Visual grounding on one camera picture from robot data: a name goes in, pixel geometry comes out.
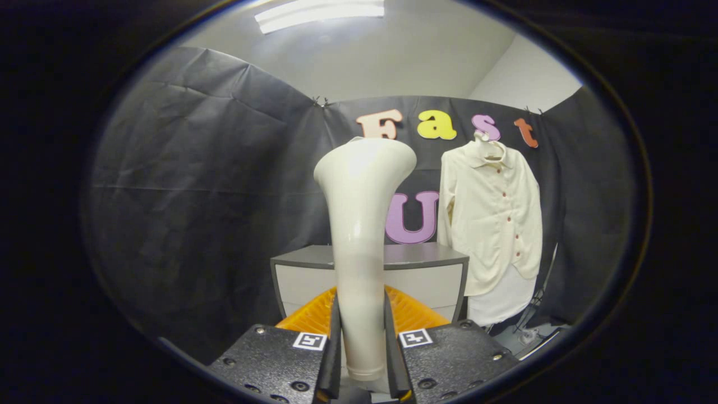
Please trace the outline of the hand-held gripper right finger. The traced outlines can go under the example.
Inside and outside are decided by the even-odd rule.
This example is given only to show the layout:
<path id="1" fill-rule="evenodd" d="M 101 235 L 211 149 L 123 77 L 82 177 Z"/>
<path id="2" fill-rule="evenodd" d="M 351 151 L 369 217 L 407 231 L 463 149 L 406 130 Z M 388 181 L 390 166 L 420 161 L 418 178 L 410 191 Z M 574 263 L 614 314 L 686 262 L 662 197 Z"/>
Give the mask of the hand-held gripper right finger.
<path id="1" fill-rule="evenodd" d="M 385 286 L 388 385 L 399 403 L 449 403 L 477 393 L 519 360 L 471 320 L 449 322 Z"/>

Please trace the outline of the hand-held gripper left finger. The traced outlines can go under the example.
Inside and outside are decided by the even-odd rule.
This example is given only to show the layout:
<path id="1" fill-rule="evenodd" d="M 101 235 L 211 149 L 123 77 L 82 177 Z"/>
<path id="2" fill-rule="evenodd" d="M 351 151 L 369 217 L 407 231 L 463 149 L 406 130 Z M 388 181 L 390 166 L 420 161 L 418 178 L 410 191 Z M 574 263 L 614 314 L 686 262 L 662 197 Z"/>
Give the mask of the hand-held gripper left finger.
<path id="1" fill-rule="evenodd" d="M 264 403 L 328 403 L 339 396 L 341 342 L 335 287 L 279 324 L 256 324 L 209 366 Z"/>

